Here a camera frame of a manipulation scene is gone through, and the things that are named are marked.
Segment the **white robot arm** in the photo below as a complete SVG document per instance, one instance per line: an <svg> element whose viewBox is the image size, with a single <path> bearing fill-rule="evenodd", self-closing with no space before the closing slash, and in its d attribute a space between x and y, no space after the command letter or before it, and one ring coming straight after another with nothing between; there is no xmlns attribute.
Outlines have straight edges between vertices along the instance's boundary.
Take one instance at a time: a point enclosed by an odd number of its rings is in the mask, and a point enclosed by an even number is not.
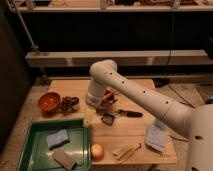
<svg viewBox="0 0 213 171"><path fill-rule="evenodd" d="M126 79L113 60L93 63L85 102L98 108L108 87L118 90L165 125L189 139L185 171L213 171L213 104L192 108Z"/></svg>

